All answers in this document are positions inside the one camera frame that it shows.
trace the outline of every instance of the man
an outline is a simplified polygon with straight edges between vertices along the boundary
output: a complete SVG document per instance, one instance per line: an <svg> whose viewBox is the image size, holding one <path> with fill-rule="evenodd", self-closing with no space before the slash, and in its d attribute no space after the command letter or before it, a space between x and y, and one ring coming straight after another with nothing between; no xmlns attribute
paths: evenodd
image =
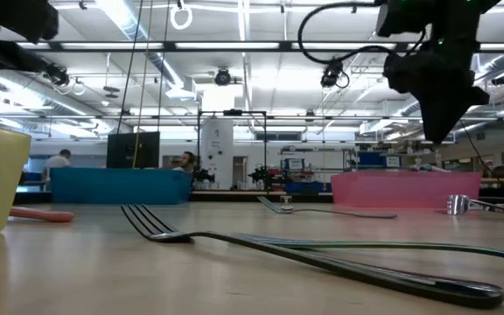
<svg viewBox="0 0 504 315"><path fill-rule="evenodd" d="M191 174L193 172L193 165L195 163L196 156L191 152L184 152L180 157L180 162L178 167L173 168L174 171L182 171Z"/></svg>
<svg viewBox="0 0 504 315"><path fill-rule="evenodd" d="M50 169L59 167L69 167L69 158L71 157L71 151L68 149L61 150L57 156L48 158L44 164L44 170L42 171L42 179L50 179Z"/></svg>

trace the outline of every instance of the red object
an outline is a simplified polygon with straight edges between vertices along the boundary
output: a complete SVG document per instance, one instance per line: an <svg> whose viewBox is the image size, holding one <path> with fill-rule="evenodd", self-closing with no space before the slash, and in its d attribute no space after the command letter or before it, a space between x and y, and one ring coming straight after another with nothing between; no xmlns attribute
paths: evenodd
<svg viewBox="0 0 504 315"><path fill-rule="evenodd" d="M480 184L480 172L352 171L332 176L332 194L344 207L445 209L452 194L476 200Z"/></svg>
<svg viewBox="0 0 504 315"><path fill-rule="evenodd" d="M9 216L18 218L38 219L50 222L71 222L75 214L60 211L45 211L14 206L10 209Z"/></svg>

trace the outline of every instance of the ceiling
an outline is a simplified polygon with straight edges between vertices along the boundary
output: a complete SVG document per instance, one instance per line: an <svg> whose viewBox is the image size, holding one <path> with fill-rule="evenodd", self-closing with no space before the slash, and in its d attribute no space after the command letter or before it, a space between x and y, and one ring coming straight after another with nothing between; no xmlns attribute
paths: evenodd
<svg viewBox="0 0 504 315"><path fill-rule="evenodd" d="M331 1L315 0L250 0L249 9L239 10L239 2L245 0L208 0L190 1L185 5L192 8L192 22L184 30L176 30L166 19L170 9L167 4L175 5L176 1L134 0L136 13L143 3L142 25L148 27L149 36L156 41L283 41L297 40L298 27L305 15L316 6ZM78 1L50 0L50 4L59 10L59 34L57 41L126 41L123 32L112 19L101 10L98 1L85 1L87 10L78 7ZM281 13L280 5L285 5ZM329 10L316 16L304 32L305 40L319 41L417 41L417 34L402 34L393 38L375 38L378 10L359 8L355 14L351 9ZM178 23L183 24L185 13L177 14ZM24 41L17 34L0 31L0 39ZM504 1L484 15L479 24L478 41L504 42ZM85 86L77 85L59 88L66 94L64 102L71 100L93 109L94 113L118 115L125 94L125 108L138 113L143 106L144 115L186 115L196 114L198 101L172 99L165 94L169 90L166 84L160 84L160 74L147 63L143 53L114 52L109 57L108 78L107 54L103 52L41 52L49 60L67 68L67 72ZM333 53L318 53L320 56L332 56ZM493 54L481 54L480 65L497 57ZM198 91L212 86L213 76L220 67L239 78L234 87L237 97L234 105L245 109L248 105L242 97L241 84L245 73L248 76L250 110L265 110L272 115L304 115L307 109L315 109L317 115L326 116L392 116L411 101L408 94L398 94L388 88L388 83L380 72L384 55L363 53L352 59L346 71L351 76L349 88L330 93L323 91L319 84L323 67L309 61L300 52L166 52L164 58L176 74L191 78L196 82ZM126 89L126 73L131 79ZM45 97L53 98L56 91L49 82L38 76L34 79L48 87ZM108 92L102 88L107 85L119 88L121 92L115 99L105 97ZM501 93L504 87L488 87L492 94ZM474 110L471 115L488 115L504 106L484 106ZM129 126L137 120L128 120ZM192 125L193 120L163 120L165 125ZM304 121L271 122L277 125L304 123ZM359 126L361 121L340 120L333 124L339 126ZM156 120L143 120L141 124L156 125Z"/></svg>

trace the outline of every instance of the blue bin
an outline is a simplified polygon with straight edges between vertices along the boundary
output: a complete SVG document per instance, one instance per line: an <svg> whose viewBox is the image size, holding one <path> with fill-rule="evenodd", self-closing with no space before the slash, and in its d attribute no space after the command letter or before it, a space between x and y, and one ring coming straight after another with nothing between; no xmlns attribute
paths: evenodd
<svg viewBox="0 0 504 315"><path fill-rule="evenodd" d="M97 168L51 169L52 201L68 204L177 205L190 197L182 171Z"/></svg>
<svg viewBox="0 0 504 315"><path fill-rule="evenodd" d="M285 191L287 193L299 194L331 193L332 185L330 183L326 183L324 190L324 183L320 182L288 183L285 185Z"/></svg>

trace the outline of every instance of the fork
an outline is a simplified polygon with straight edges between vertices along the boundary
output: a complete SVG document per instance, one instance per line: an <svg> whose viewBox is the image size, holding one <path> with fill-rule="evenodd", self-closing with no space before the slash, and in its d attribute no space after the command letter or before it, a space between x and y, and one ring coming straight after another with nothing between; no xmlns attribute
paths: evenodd
<svg viewBox="0 0 504 315"><path fill-rule="evenodd" d="M430 276L306 254L294 249L281 248L230 234L207 231L185 233L160 220L145 205L121 206L121 209L131 226L143 238L152 242L189 242L193 237L206 237L309 264L367 284L455 305L488 309L500 305L504 300L503 289L494 284Z"/></svg>
<svg viewBox="0 0 504 315"><path fill-rule="evenodd" d="M350 211L331 211L331 210L319 210L319 209L294 209L294 210L283 210L281 207L274 205L273 202L269 201L265 197L258 197L258 200L262 202L269 210L275 212L276 214L294 214L297 212L320 212L326 214L344 214L344 215L352 215L360 218L373 218L373 219L394 219L397 217L396 214L386 214L386 213L356 213Z"/></svg>
<svg viewBox="0 0 504 315"><path fill-rule="evenodd" d="M230 235L287 249L428 249L474 253L504 258L504 250L502 249L450 243L421 241L311 241L244 233L232 233Z"/></svg>

